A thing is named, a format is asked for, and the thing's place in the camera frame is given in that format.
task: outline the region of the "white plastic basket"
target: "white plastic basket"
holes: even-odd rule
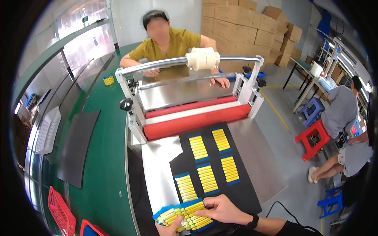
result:
[[[46,113],[39,129],[36,154],[45,155],[53,151],[56,131],[58,130],[61,118],[62,115],[59,112],[59,106]]]

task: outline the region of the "woman's hand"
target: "woman's hand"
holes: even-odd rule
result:
[[[218,69],[212,69],[211,70],[211,74],[219,74],[219,70]],[[230,81],[227,79],[227,78],[216,78],[216,79],[210,79],[210,81],[212,82],[212,84],[214,85],[215,84],[215,81],[218,81],[222,87],[230,87]]]
[[[178,232],[176,232],[176,229],[180,226],[182,221],[183,221],[183,218],[180,216],[180,217],[177,217],[170,226],[160,225],[156,222],[155,222],[155,226],[160,236],[176,236],[178,235]]]
[[[248,225],[253,220],[253,216],[239,210],[224,194],[217,197],[206,197],[203,203],[207,209],[212,209],[196,211],[194,215],[209,216],[223,223],[240,225]]]
[[[145,72],[143,72],[143,74],[146,75],[146,76],[154,77],[154,76],[157,76],[159,74],[159,72],[160,72],[159,69],[153,69],[153,70],[150,70],[150,71],[145,71]]]

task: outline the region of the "yellow floor line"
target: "yellow floor line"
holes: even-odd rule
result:
[[[300,86],[300,85],[286,85],[286,87],[292,87],[292,86]],[[283,85],[268,85],[264,88],[283,88]]]
[[[269,102],[270,106],[273,108],[273,110],[276,112],[277,116],[280,118],[280,120],[282,121],[282,123],[284,124],[284,126],[286,127],[287,130],[289,130],[289,127],[286,125],[285,121],[283,120],[283,118],[281,117],[281,115],[278,113],[278,111],[276,110],[276,108],[273,106],[273,104],[269,101],[269,99],[265,96],[265,94],[260,90],[260,93],[264,96],[264,98]]]
[[[320,233],[323,234],[323,219],[320,219]]]

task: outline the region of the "gray floor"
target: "gray floor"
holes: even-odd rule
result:
[[[273,64],[267,64],[264,72],[267,74],[268,86],[283,85],[290,74],[293,65],[281,68]],[[300,85],[303,80],[296,71],[293,73],[289,85]],[[317,206],[319,200],[325,197],[325,190],[330,188],[330,180],[321,180],[318,184],[310,184],[307,180],[308,169],[311,166],[320,166],[325,162],[325,156],[319,153],[312,159],[303,162],[302,156],[305,153],[304,146],[296,143],[294,137],[305,130],[301,119],[293,114],[294,102],[300,94],[299,86],[288,86],[284,91],[282,87],[263,88],[262,91],[270,100],[277,112],[286,123],[284,126],[278,115],[272,109],[268,101],[264,101],[259,113],[256,115],[256,122],[262,130],[263,135],[270,144],[277,159],[278,166],[282,169],[288,187],[262,205],[263,212],[259,216],[265,217],[275,201],[280,201],[285,207],[296,216],[303,226],[311,226],[329,235],[330,222],[336,219],[336,214],[319,220],[323,214],[322,209]],[[286,219],[292,222],[295,220],[282,208],[275,204],[269,217]]]

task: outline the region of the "red roller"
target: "red roller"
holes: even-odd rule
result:
[[[161,139],[218,122],[239,120],[247,117],[247,114],[250,111],[251,108],[248,104],[225,108],[222,110],[146,125],[144,127],[144,133],[148,140]]]
[[[236,97],[230,96],[230,97],[223,97],[223,98],[218,98],[214,99],[211,101],[205,101],[205,102],[194,102],[190,104],[185,104],[181,106],[175,106],[175,107],[170,107],[166,109],[161,109],[158,111],[150,111],[146,113],[146,119],[148,118],[153,118],[157,116],[163,116],[167,114],[172,114],[176,113],[179,111],[187,111],[195,108],[201,108],[205,106],[212,106],[212,105],[217,105],[217,104],[222,104],[222,103],[227,103],[227,102],[236,102]]]

